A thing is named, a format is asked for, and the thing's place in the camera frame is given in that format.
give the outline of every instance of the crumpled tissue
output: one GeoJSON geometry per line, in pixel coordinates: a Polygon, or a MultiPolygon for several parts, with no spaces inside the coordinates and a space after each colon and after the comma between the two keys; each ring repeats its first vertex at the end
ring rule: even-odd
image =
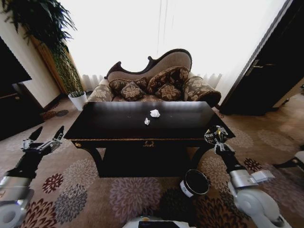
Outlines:
{"type": "Polygon", "coordinates": [[[149,123],[150,123],[150,120],[148,120],[148,118],[146,118],[145,121],[144,121],[144,124],[148,126],[149,123]]]}
{"type": "Polygon", "coordinates": [[[150,115],[152,117],[160,117],[161,116],[157,109],[154,109],[154,110],[150,111],[150,115]]]}

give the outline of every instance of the wall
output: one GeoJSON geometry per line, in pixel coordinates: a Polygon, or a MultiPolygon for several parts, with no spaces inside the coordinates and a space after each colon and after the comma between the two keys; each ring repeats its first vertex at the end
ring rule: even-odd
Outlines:
{"type": "Polygon", "coordinates": [[[5,18],[6,15],[1,13],[0,36],[32,78],[24,82],[24,85],[40,105],[45,107],[60,94],[60,90],[33,45],[27,45],[27,40],[23,39],[24,30],[19,28],[17,34],[13,24],[4,22],[5,18]]]}

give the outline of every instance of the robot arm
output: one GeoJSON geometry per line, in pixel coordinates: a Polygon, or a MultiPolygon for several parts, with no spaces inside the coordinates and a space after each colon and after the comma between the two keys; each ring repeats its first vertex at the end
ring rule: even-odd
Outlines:
{"type": "Polygon", "coordinates": [[[43,156],[52,153],[62,143],[62,126],[54,138],[44,143],[35,143],[42,127],[23,141],[25,153],[16,167],[5,173],[0,181],[0,227],[13,228],[21,225],[26,215],[26,207],[34,195],[29,188],[31,181],[36,177],[36,170],[43,156]]]}
{"type": "Polygon", "coordinates": [[[235,151],[224,142],[228,134],[221,126],[207,130],[205,140],[214,144],[215,153],[223,159],[231,177],[228,187],[236,207],[249,215],[258,228],[291,228],[280,215],[277,203],[268,194],[258,189],[258,183],[274,178],[270,171],[262,170],[251,175],[235,157],[235,151]]]}

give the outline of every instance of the green leaves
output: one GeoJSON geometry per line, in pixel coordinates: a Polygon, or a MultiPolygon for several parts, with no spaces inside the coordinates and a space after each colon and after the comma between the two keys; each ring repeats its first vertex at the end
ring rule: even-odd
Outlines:
{"type": "Polygon", "coordinates": [[[23,38],[34,36],[52,52],[58,73],[66,90],[72,96],[84,94],[76,67],[67,56],[65,45],[72,38],[65,31],[76,30],[69,11],[57,0],[1,0],[3,11],[10,13],[5,22],[11,20],[18,32],[19,25],[26,29],[23,38]]]}
{"type": "Polygon", "coordinates": [[[66,10],[56,0],[1,0],[4,12],[11,12],[11,19],[18,32],[19,24],[25,26],[29,34],[45,43],[49,49],[62,47],[62,41],[71,36],[66,28],[76,29],[66,10]]]}

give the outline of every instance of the floral carpet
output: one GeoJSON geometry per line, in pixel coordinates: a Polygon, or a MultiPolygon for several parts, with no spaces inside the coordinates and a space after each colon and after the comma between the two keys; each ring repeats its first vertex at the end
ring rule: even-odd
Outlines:
{"type": "MultiPolygon", "coordinates": [[[[60,126],[65,131],[79,115],[68,99],[62,99],[41,124],[40,141],[51,138],[60,126]]],[[[294,228],[304,223],[304,172],[299,168],[276,169],[275,163],[291,159],[304,144],[304,96],[296,95],[276,112],[265,116],[225,116],[215,112],[234,132],[227,141],[238,160],[250,172],[269,169],[275,179],[260,185],[272,196],[282,215],[294,228]]],[[[0,142],[0,175],[15,166],[23,139],[37,129],[26,130],[0,142]]],[[[103,156],[105,149],[99,149],[103,156]]],[[[188,148],[191,156],[195,148],[188,148]]],[[[200,161],[211,187],[201,197],[189,199],[179,189],[180,178],[98,178],[93,159],[68,140],[44,157],[31,187],[35,195],[22,228],[121,228],[139,215],[181,220],[198,228],[254,228],[239,211],[228,190],[230,180],[220,157],[212,150],[200,161]]]]}

